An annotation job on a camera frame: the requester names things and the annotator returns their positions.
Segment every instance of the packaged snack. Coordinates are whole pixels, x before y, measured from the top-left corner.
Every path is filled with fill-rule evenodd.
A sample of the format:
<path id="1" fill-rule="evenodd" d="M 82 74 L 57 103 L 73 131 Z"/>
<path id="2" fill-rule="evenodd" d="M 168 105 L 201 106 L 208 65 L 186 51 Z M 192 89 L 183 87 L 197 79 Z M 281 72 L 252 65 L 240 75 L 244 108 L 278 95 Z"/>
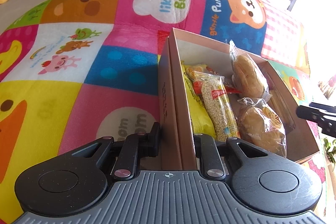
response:
<path id="1" fill-rule="evenodd" d="M 279 116 L 264 99 L 243 98 L 238 128 L 243 140 L 286 157 L 286 135 Z"/>
<path id="2" fill-rule="evenodd" d="M 185 68 L 185 72 L 187 73 L 187 75 L 190 77 L 192 81 L 195 81 L 195 73 L 194 73 L 195 71 L 204 72 L 204 73 L 208 73 L 211 75 L 218 75 L 217 72 L 215 72 L 212 68 L 210 68 L 206 64 L 198 64 L 198 65 L 193 65 L 193 66 L 184 65 L 184 68 Z"/>
<path id="3" fill-rule="evenodd" d="M 206 64 L 198 64 L 198 65 L 194 65 L 194 66 L 184 65 L 184 68 L 185 68 L 185 72 L 187 73 L 187 75 L 189 76 L 189 78 L 193 82 L 193 87 L 194 87 L 194 90 L 195 90 L 197 95 L 202 94 L 202 92 L 201 92 L 202 82 L 196 80 L 196 78 L 195 78 L 195 72 L 196 71 L 208 73 L 208 74 L 211 74 L 211 75 L 219 75 L 215 70 L 213 70 L 212 68 L 210 68 Z M 237 90 L 230 83 L 223 82 L 223 84 L 224 84 L 224 87 L 225 87 L 225 90 L 226 90 L 227 93 L 241 93 L 241 91 Z"/>
<path id="4" fill-rule="evenodd" d="M 242 97 L 263 98 L 268 101 L 271 95 L 268 84 L 257 64 L 247 54 L 238 55 L 235 44 L 230 41 L 230 59 L 234 72 L 234 84 Z"/>
<path id="5" fill-rule="evenodd" d="M 239 137 L 235 115 L 223 85 L 223 76 L 194 72 L 197 81 L 202 82 L 201 92 L 205 108 L 215 128 L 216 141 L 227 137 Z"/>
<path id="6" fill-rule="evenodd" d="M 184 86 L 187 94 L 193 133 L 205 133 L 216 139 L 215 129 L 213 127 L 212 121 L 207 111 L 205 110 L 201 99 L 194 92 L 192 82 L 185 72 L 183 61 L 181 61 L 181 67 L 184 77 Z"/>

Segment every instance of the cartoon bear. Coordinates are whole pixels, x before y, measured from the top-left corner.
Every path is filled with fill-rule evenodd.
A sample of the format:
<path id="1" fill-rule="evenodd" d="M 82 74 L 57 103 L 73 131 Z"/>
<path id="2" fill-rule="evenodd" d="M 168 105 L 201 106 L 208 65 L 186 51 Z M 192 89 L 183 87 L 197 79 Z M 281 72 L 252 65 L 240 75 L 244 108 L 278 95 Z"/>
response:
<path id="1" fill-rule="evenodd" d="M 40 23 L 87 22 L 113 24 L 118 0 L 51 0 Z"/>
<path id="2" fill-rule="evenodd" d="M 232 23 L 246 23 L 247 25 L 260 29 L 265 25 L 266 12 L 261 0 L 227 0 L 232 13 Z"/>
<path id="3" fill-rule="evenodd" d="M 56 52 L 56 54 L 61 54 L 63 52 L 71 52 L 75 49 L 80 49 L 81 47 L 90 47 L 89 43 L 93 41 L 70 41 L 65 44 L 65 46 L 61 46 L 60 50 Z"/>

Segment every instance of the packaged bread roll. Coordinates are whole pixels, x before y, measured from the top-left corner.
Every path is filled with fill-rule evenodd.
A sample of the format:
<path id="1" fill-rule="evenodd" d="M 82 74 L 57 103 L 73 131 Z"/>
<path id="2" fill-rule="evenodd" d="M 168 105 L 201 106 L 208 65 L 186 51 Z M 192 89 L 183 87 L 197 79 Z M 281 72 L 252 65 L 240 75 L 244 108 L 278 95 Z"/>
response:
<path id="1" fill-rule="evenodd" d="M 269 100 L 267 80 L 257 64 L 245 52 L 238 55 L 235 44 L 230 41 L 230 59 L 234 72 L 234 83 L 241 91 L 241 97 Z"/>
<path id="2" fill-rule="evenodd" d="M 264 99 L 243 98 L 238 116 L 240 136 L 254 145 L 286 157 L 286 135 L 279 116 Z"/>

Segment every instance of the snack box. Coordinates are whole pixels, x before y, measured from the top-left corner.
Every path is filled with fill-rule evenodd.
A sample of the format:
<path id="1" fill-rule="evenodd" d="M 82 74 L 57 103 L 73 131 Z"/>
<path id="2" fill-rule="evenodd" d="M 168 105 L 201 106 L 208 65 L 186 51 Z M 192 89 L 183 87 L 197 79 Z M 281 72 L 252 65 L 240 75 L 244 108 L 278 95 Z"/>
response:
<path id="1" fill-rule="evenodd" d="M 188 101 L 181 70 L 181 60 L 189 65 L 207 64 L 231 80 L 233 71 L 229 56 L 229 44 L 225 44 L 194 33 L 173 28 L 167 38 L 159 61 L 159 102 L 162 127 L 161 153 L 163 170 L 196 170 L 193 133 L 190 122 Z M 271 64 L 260 56 L 249 53 L 259 66 L 272 89 L 281 97 L 291 120 L 286 130 L 287 158 L 298 163 L 309 160 L 319 151 L 313 133 L 306 120 L 296 114 L 297 103 L 285 83 Z M 237 115 L 241 104 L 239 97 L 229 95 L 234 113 Z"/>

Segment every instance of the pink square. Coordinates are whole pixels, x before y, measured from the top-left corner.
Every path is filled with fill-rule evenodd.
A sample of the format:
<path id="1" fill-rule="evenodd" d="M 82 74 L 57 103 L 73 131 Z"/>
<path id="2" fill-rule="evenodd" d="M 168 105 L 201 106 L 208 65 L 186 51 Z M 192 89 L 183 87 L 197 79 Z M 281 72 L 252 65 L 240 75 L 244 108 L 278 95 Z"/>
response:
<path id="1" fill-rule="evenodd" d="M 199 33 L 206 0 L 119 0 L 115 24 Z"/>
<path id="2" fill-rule="evenodd" d="M 32 48 L 38 25 L 9 29 L 0 35 L 0 81 Z"/>
<path id="3" fill-rule="evenodd" d="M 157 30 L 133 25 L 114 25 L 103 45 L 132 48 L 143 52 L 158 54 Z"/>
<path id="4" fill-rule="evenodd" d="M 149 132 L 159 121 L 159 98 L 127 90 L 83 84 L 73 105 L 58 154 L 102 136 L 123 140 Z"/>

